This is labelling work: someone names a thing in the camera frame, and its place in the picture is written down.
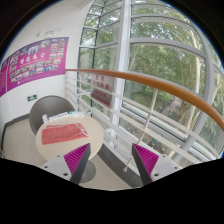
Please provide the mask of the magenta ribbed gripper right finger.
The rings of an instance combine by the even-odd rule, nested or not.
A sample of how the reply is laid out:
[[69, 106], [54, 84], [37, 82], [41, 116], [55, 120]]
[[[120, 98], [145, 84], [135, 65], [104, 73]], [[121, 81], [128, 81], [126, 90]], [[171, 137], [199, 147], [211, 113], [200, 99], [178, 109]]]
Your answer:
[[143, 185], [147, 185], [181, 170], [181, 167], [167, 155], [157, 155], [137, 144], [132, 144], [132, 156]]

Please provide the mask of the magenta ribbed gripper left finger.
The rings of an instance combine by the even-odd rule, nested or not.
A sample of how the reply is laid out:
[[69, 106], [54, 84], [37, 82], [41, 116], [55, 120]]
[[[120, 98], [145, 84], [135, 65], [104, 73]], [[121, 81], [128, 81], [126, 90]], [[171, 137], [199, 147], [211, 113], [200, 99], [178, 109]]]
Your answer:
[[87, 143], [65, 155], [56, 155], [47, 161], [42, 169], [72, 183], [79, 184], [91, 153]]

